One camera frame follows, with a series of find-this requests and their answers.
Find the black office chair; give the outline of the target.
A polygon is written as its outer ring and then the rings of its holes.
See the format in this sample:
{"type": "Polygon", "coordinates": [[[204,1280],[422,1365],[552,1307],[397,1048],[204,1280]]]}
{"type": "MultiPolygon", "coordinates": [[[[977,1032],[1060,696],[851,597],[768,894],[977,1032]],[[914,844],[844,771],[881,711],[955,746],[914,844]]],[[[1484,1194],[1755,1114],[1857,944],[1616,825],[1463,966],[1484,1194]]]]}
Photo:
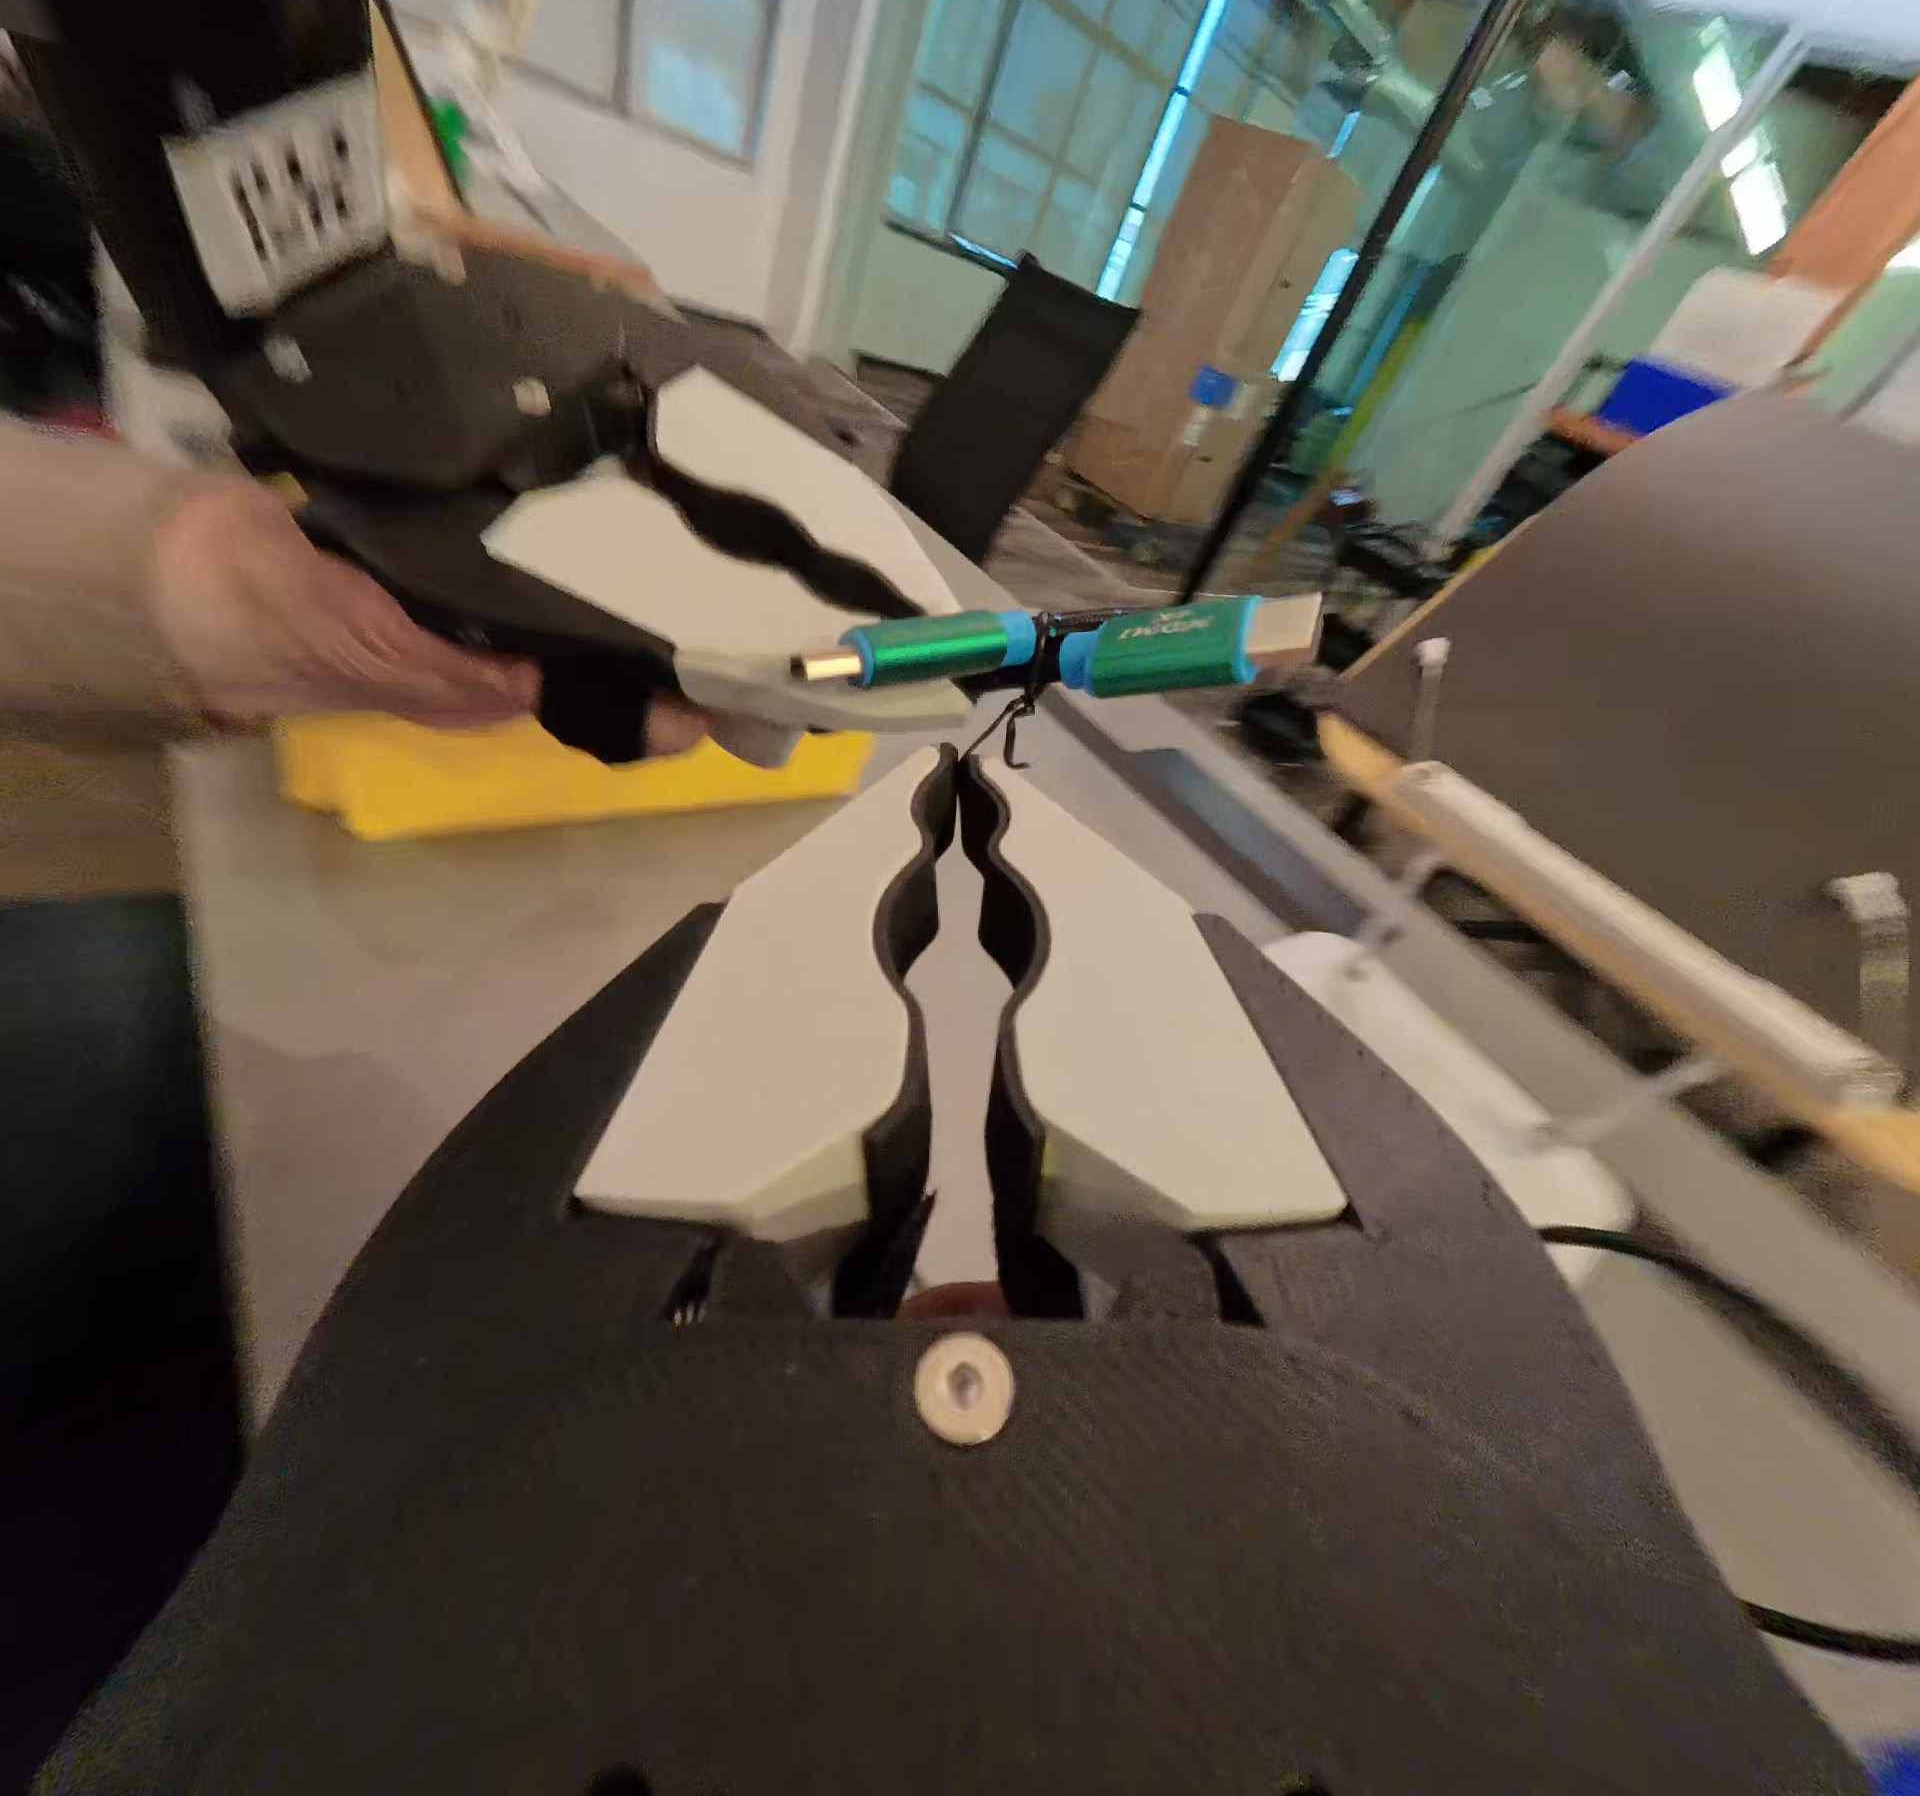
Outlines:
{"type": "Polygon", "coordinates": [[[899,441],[894,499],[985,564],[1005,517],[1096,392],[1141,310],[1023,253],[899,441]]]}

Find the black tilted board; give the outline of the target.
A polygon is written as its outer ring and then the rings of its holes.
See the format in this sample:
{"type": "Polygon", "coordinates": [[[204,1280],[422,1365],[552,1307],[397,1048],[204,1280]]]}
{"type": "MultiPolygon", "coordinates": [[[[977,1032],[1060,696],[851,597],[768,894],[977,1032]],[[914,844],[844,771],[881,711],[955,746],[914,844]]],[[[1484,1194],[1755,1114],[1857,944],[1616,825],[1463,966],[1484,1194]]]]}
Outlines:
{"type": "Polygon", "coordinates": [[[1859,1023],[1832,885],[1915,913],[1918,450],[1800,394],[1729,397],[1618,453],[1331,689],[1718,956],[1859,1023]]]}

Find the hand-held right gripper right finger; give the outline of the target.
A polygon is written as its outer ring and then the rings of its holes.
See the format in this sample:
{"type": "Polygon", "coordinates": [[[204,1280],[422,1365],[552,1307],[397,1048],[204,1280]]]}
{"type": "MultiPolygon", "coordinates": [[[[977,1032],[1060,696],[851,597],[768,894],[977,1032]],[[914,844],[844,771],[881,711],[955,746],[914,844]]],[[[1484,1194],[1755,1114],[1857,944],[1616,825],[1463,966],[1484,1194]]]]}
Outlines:
{"type": "Polygon", "coordinates": [[[985,1150],[1014,1311],[1178,1282],[1196,1239],[1342,1219],[1349,1194],[1201,917],[1001,759],[967,761],[978,942],[1010,994],[985,1150]]]}

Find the wooden beam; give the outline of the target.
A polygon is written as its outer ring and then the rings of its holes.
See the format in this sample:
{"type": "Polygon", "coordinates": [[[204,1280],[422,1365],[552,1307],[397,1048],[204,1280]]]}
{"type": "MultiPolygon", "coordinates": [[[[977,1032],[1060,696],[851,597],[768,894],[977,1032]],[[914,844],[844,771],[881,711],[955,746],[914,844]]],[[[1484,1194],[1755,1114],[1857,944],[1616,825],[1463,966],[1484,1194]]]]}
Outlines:
{"type": "Polygon", "coordinates": [[[1918,231],[1918,78],[1843,163],[1768,261],[1789,278],[1853,304],[1918,231]]]}

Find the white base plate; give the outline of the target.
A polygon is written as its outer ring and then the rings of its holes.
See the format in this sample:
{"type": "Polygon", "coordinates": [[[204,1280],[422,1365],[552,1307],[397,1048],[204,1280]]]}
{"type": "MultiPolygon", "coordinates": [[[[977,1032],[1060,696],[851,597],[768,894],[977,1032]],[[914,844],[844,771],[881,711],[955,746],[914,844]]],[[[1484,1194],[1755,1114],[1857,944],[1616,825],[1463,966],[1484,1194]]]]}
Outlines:
{"type": "Polygon", "coordinates": [[[1547,1112],[1356,942],[1303,930],[1266,957],[1384,1062],[1480,1159],[1525,1222],[1628,1232],[1635,1203],[1584,1147],[1552,1138],[1547,1112]]]}

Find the person's left hand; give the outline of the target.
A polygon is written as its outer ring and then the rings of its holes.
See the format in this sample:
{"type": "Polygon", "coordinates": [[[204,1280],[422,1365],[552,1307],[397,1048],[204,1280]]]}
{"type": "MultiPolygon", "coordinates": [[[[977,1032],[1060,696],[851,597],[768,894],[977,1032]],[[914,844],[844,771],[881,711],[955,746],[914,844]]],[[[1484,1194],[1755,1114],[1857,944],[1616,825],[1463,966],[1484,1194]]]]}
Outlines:
{"type": "Polygon", "coordinates": [[[212,482],[178,499],[156,528],[152,607],[191,705],[227,726],[376,713],[477,730],[540,707],[532,660],[424,631],[261,486],[212,482]]]}

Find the blue storage crate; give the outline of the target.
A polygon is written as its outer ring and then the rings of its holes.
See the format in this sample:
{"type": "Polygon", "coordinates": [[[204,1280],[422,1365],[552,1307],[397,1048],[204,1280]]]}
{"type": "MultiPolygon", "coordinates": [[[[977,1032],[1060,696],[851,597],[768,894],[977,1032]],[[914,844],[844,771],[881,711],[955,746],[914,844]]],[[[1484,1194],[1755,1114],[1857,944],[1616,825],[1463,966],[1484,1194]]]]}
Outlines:
{"type": "Polygon", "coordinates": [[[1642,353],[1618,368],[1592,421],[1623,443],[1637,443],[1739,392],[1724,377],[1642,353]]]}

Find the person's left forearm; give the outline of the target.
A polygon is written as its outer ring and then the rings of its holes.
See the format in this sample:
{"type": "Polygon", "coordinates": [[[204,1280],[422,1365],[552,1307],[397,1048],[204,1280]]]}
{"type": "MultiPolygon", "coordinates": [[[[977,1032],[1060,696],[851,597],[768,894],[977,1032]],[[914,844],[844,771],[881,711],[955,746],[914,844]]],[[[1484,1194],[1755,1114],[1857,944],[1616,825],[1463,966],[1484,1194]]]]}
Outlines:
{"type": "Polygon", "coordinates": [[[1,730],[156,743],[207,723],[157,612],[157,533],[207,479],[120,441],[1,419],[1,730]]]}

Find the yellow plastic bin stack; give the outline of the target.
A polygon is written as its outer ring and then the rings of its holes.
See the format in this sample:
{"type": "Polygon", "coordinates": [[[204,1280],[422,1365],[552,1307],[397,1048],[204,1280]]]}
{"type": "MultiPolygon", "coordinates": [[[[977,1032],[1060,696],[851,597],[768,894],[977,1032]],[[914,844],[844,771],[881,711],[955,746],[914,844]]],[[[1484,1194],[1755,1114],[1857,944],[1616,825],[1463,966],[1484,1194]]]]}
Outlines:
{"type": "Polygon", "coordinates": [[[280,798],[362,842],[400,842],[838,799],[860,790],[876,738],[807,733],[779,768],[714,741],[610,767],[538,723],[433,730],[377,715],[280,720],[280,798]]]}

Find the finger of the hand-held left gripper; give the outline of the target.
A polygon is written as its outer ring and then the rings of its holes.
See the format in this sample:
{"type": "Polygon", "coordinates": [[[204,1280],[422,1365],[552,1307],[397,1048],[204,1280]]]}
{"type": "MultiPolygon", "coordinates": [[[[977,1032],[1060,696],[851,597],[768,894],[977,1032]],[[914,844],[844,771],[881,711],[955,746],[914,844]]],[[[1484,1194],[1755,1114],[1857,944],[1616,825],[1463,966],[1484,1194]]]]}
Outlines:
{"type": "Polygon", "coordinates": [[[725,554],[654,489],[595,473],[524,494],[481,533],[505,568],[666,644],[678,691],[743,761],[780,765],[804,732],[899,730],[889,705],[792,674],[849,619],[780,568],[725,554]]]}
{"type": "Polygon", "coordinates": [[[851,462],[704,368],[648,392],[644,476],[722,556],[845,614],[961,609],[903,507],[851,462]]]}

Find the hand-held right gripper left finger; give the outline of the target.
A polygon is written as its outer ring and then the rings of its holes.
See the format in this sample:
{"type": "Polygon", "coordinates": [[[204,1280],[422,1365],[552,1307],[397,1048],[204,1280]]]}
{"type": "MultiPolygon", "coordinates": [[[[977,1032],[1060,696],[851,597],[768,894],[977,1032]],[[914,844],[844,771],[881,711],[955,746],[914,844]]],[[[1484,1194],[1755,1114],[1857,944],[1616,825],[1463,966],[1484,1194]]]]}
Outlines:
{"type": "Polygon", "coordinates": [[[931,1201],[925,1017],[958,759],[914,755],[726,898],[578,1181],[578,1203],[793,1254],[894,1311],[931,1201]]]}

